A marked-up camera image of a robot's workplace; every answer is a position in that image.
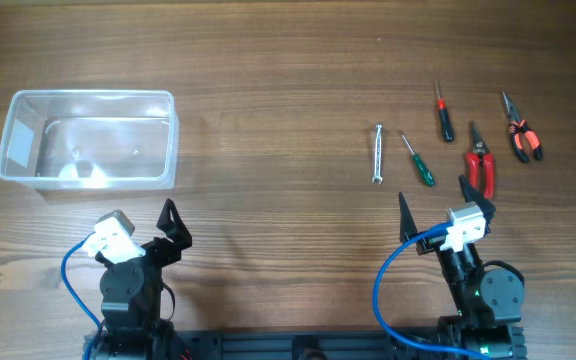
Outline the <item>red handled snips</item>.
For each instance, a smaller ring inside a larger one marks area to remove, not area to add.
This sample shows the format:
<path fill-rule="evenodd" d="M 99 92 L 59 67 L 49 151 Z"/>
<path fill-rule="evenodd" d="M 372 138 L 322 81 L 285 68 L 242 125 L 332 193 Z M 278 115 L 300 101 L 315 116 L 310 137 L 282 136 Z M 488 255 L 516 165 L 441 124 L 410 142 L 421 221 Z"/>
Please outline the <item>red handled snips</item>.
<path fill-rule="evenodd" d="M 470 130 L 472 148 L 466 153 L 469 184 L 486 199 L 492 199 L 495 192 L 495 159 L 474 121 L 470 123 Z"/>

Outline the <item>orange black needle-nose pliers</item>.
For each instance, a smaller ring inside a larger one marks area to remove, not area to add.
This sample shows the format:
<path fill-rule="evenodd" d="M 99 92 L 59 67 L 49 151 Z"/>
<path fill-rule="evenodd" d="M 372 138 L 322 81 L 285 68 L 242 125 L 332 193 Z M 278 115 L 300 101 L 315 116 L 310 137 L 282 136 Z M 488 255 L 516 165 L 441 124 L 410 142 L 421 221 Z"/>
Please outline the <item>orange black needle-nose pliers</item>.
<path fill-rule="evenodd" d="M 514 155 L 521 163 L 528 163 L 529 157 L 523 147 L 522 139 L 528 141 L 528 145 L 537 161 L 541 161 L 544 157 L 543 147 L 537 134 L 528 126 L 527 121 L 520 115 L 518 108 L 514 102 L 504 91 L 501 92 L 505 113 L 508 118 L 508 132 L 510 144 Z"/>

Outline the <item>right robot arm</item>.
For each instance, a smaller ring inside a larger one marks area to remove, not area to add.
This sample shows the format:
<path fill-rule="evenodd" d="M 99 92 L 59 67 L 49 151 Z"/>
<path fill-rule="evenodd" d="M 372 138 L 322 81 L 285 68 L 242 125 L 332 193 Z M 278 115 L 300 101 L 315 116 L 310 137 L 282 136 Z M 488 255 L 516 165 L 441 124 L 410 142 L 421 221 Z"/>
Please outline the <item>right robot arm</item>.
<path fill-rule="evenodd" d="M 457 314 L 442 316 L 435 327 L 402 330 L 407 339 L 425 346 L 463 348 L 489 359 L 525 359 L 521 320 L 525 279 L 513 266 L 484 262 L 475 242 L 490 232 L 495 206 L 466 179 L 459 177 L 465 205 L 448 211 L 449 230 L 422 235 L 417 254 L 434 253 Z"/>

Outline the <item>clear plastic container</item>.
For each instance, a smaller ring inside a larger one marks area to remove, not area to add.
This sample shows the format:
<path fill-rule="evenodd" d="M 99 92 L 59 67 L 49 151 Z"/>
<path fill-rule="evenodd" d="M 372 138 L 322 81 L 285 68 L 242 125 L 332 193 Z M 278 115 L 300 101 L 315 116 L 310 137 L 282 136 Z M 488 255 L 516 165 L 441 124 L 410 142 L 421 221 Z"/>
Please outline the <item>clear plastic container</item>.
<path fill-rule="evenodd" d="M 175 184 L 181 124 L 165 90 L 20 90 L 0 179 L 35 190 L 159 190 Z"/>

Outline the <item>silver combination wrench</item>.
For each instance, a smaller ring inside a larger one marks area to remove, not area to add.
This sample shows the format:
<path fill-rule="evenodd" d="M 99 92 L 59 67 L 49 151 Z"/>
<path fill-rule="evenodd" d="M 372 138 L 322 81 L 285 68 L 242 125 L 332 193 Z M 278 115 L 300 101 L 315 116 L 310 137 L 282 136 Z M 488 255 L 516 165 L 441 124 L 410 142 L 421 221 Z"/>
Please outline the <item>silver combination wrench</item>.
<path fill-rule="evenodd" d="M 376 185 L 380 185 L 383 181 L 381 175 L 381 163 L 382 163 L 382 128 L 381 123 L 377 123 L 375 126 L 375 146 L 374 146 L 374 161 L 373 161 L 373 177 L 372 182 Z"/>

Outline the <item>green handled screwdriver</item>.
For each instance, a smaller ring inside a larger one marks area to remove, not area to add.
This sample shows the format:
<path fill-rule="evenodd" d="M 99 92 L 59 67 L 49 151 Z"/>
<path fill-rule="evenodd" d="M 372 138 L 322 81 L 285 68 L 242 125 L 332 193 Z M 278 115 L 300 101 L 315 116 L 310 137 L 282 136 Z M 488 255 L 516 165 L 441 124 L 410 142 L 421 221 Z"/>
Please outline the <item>green handled screwdriver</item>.
<path fill-rule="evenodd" d="M 435 185 L 435 181 L 432 172 L 426 166 L 422 157 L 417 152 L 414 151 L 406 135 L 403 132 L 400 132 L 400 134 L 404 143 L 406 144 L 406 147 L 409 149 L 411 153 L 412 161 L 415 164 L 415 167 L 420 175 L 420 179 L 426 186 L 433 187 Z"/>

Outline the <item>black red handled screwdriver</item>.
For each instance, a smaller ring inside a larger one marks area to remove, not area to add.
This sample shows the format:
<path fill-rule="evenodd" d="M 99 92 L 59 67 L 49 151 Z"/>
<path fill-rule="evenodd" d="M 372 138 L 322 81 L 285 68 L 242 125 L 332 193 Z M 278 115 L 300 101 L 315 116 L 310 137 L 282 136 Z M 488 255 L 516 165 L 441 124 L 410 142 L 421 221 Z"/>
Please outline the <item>black red handled screwdriver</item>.
<path fill-rule="evenodd" d="M 441 95 L 439 82 L 435 82 L 435 90 L 437 95 L 438 115 L 441 126 L 441 136 L 446 143 L 454 141 L 454 130 L 450 121 L 449 112 Z"/>

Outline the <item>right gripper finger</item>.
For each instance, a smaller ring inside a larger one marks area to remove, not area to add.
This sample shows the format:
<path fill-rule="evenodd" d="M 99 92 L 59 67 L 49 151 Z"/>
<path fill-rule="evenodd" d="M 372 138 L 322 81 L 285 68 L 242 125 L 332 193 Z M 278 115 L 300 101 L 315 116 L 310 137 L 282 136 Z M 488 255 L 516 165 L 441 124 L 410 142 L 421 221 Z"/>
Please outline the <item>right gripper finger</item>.
<path fill-rule="evenodd" d="M 398 201 L 400 207 L 400 242 L 404 244 L 416 236 L 417 227 L 402 192 L 398 194 Z"/>
<path fill-rule="evenodd" d="M 481 209 L 484 216 L 493 216 L 496 207 L 475 189 L 464 175 L 460 175 L 458 180 L 465 202 L 474 202 Z"/>

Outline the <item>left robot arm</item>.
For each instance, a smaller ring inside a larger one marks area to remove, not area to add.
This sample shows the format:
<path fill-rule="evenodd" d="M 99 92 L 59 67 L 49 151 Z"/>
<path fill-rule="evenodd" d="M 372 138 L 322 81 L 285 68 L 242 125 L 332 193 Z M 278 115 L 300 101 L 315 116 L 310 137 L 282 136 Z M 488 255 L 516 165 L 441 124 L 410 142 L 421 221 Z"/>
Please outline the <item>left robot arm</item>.
<path fill-rule="evenodd" d="M 99 218 L 82 244 L 105 267 L 100 279 L 103 321 L 85 346 L 86 359 L 190 359 L 171 318 L 161 316 L 161 295 L 172 289 L 164 267 L 179 261 L 192 236 L 174 202 L 166 199 L 156 227 L 163 232 L 144 245 L 132 239 L 133 223 L 120 210 Z"/>

